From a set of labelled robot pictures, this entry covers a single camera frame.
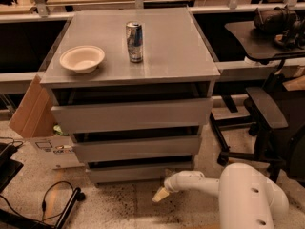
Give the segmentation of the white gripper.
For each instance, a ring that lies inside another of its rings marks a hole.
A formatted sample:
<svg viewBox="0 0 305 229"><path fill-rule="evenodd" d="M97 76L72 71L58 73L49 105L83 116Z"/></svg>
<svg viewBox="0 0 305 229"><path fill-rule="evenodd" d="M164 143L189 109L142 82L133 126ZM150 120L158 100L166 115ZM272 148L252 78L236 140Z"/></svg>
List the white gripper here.
<svg viewBox="0 0 305 229"><path fill-rule="evenodd" d="M198 190L205 176L200 171L181 171L167 177L164 181L165 187L160 187L152 198L153 202L159 202L166 198L170 192Z"/></svg>

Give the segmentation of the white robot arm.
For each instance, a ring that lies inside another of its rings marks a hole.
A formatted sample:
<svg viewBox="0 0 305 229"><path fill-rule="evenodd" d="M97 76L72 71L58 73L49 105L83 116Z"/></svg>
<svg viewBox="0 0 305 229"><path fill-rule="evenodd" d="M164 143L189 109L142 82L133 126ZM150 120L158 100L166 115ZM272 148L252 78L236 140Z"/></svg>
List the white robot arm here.
<svg viewBox="0 0 305 229"><path fill-rule="evenodd" d="M285 192L245 163L228 165L220 178L207 178L200 171L170 174L152 201L159 202L171 193L188 190L218 198L220 229L275 229L274 220L289 211Z"/></svg>

